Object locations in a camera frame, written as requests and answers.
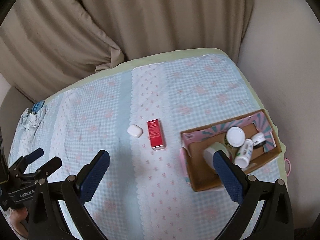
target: round white lid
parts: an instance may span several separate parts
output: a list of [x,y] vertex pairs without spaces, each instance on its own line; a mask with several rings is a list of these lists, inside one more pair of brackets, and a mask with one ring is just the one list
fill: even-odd
[[241,169],[244,169],[244,168],[248,167],[249,162],[245,159],[238,157],[235,159],[235,165],[238,165]]
[[245,140],[244,131],[237,126],[229,128],[227,131],[227,140],[231,146],[240,147]]

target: green mattress border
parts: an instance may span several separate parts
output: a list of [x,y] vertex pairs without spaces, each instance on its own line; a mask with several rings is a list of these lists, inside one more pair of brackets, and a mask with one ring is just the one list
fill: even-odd
[[[127,71],[127,70],[132,70],[136,67],[139,66],[144,66],[144,65],[149,65],[149,64],[153,64],[153,63],[160,63],[160,62],[164,62],[164,61],[172,61],[172,60],[177,60],[177,59],[182,59],[182,58],[188,58],[188,57],[197,57],[197,56],[202,56],[202,55],[206,55],[206,54],[224,54],[226,56],[228,56],[227,54],[225,54],[222,50],[220,49],[215,49],[215,48],[205,48],[205,49],[185,49],[185,50],[175,50],[175,51],[171,51],[171,52],[164,52],[164,53],[160,53],[160,54],[156,54],[156,55],[152,55],[152,56],[148,56],[148,57],[143,57],[143,58],[139,58],[139,59],[133,59],[124,63],[119,64],[118,66],[112,68],[112,69],[106,69],[106,70],[102,70],[98,73],[95,73],[93,75],[90,75],[62,90],[60,90],[59,92],[55,93],[54,95],[50,96],[49,98],[47,98],[45,100],[45,104],[47,104],[48,102],[50,102],[55,96],[57,96],[60,93],[63,93],[65,91],[68,91],[72,88],[77,88],[80,87],[86,83],[89,83],[93,80],[96,80],[98,78],[101,77],[106,77],[106,76],[110,76],[113,74],[117,74],[123,71]],[[249,88],[249,90],[251,91],[253,97],[257,100],[259,106],[261,108],[264,108],[262,102],[260,101],[258,95],[256,94],[256,92],[253,90],[252,86],[250,85],[250,83],[248,82],[248,80],[246,79],[246,77],[242,74],[242,72],[240,71],[240,69],[238,68],[239,73],[241,74],[245,84],[247,85],[247,87]],[[276,127],[274,125],[274,123],[272,122],[272,127],[275,130],[277,137],[278,136],[278,127]],[[280,171],[280,177],[281,179],[283,179],[287,185],[287,176],[286,176],[286,172],[285,172],[285,168],[284,168],[284,153],[286,151],[286,147],[285,145],[280,141],[280,145],[281,145],[281,153],[279,154],[278,158],[277,158],[277,162],[278,162],[278,167],[279,167],[279,171]]]

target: blue gripper pad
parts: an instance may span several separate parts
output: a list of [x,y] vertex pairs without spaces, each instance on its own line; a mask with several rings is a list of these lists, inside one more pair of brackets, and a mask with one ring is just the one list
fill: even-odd
[[33,163],[35,160],[39,159],[41,156],[43,156],[43,149],[39,148],[36,149],[34,152],[30,153],[29,155],[25,156],[25,161],[26,164],[31,164]]
[[76,188],[78,189],[79,199],[83,204],[92,199],[109,165],[109,153],[100,150],[93,160],[78,173]]
[[212,160],[214,168],[231,200],[241,205],[248,187],[248,183],[245,180],[246,175],[229,160],[223,151],[215,152]]

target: metal screw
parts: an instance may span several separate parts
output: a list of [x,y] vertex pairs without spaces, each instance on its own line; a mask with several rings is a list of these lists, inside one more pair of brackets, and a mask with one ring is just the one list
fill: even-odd
[[69,182],[72,182],[72,181],[74,181],[76,179],[76,176],[75,175],[69,175],[68,177],[67,177],[67,181],[69,181]]
[[284,181],[283,181],[282,179],[278,179],[277,182],[278,182],[278,184],[281,185],[281,186],[284,185]]
[[43,185],[45,183],[45,179],[39,179],[39,185]]
[[248,175],[248,180],[255,181],[257,178],[253,175]]

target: curtain fold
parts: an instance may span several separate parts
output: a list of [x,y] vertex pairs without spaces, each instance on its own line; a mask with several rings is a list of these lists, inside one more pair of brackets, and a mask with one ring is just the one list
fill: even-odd
[[0,72],[33,101],[123,62],[77,0],[17,0],[0,27]]
[[219,48],[237,62],[252,0],[17,0],[0,73],[33,101],[126,60]]

